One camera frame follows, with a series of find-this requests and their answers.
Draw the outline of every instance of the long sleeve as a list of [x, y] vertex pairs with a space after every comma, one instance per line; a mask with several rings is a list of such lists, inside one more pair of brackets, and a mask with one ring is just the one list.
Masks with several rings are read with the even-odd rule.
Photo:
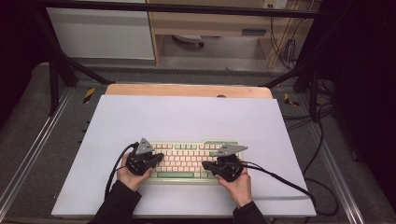
[[262, 212], [254, 202], [233, 210], [235, 224], [263, 224], [266, 223]]
[[88, 224], [131, 223], [132, 213], [141, 197], [117, 180], [96, 216]]

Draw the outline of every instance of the keyboard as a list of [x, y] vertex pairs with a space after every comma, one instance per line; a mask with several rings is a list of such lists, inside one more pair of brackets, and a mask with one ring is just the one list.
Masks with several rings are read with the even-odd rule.
[[[145, 184], [200, 184], [214, 185], [217, 179], [202, 166], [202, 161], [216, 161], [214, 153], [222, 145], [238, 145], [236, 141], [150, 142], [153, 154], [164, 157], [151, 173]], [[241, 153], [235, 153], [241, 159]]]

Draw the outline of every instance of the spacebar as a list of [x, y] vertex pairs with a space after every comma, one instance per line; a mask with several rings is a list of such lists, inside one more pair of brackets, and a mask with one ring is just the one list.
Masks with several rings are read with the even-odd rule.
[[158, 178], [194, 178], [194, 173], [159, 172]]

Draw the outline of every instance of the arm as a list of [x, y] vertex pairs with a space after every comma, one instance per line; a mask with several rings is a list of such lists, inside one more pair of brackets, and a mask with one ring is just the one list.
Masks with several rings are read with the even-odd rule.
[[228, 190], [237, 205], [233, 210], [236, 224], [265, 223], [262, 212], [251, 199], [251, 180], [247, 168], [244, 167], [241, 175], [233, 182], [227, 182], [219, 175], [216, 175], [216, 179]]
[[[121, 167], [125, 166], [128, 154], [122, 157]], [[151, 175], [148, 169], [143, 175], [133, 175], [127, 168], [117, 171], [117, 181], [105, 198], [95, 217], [89, 224], [130, 223], [132, 213], [142, 197], [137, 189]]]

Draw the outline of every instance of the white tabletop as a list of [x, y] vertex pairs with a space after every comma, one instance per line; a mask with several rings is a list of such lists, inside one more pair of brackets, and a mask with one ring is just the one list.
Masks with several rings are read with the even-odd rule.
[[[120, 153], [131, 143], [237, 140], [248, 146], [244, 161], [258, 163], [306, 189], [276, 100], [177, 96], [103, 95], [64, 187], [56, 217], [92, 217]], [[252, 196], [271, 217], [312, 217], [313, 204], [300, 191], [248, 170]], [[142, 185], [136, 217], [230, 217], [235, 208], [221, 186]]]

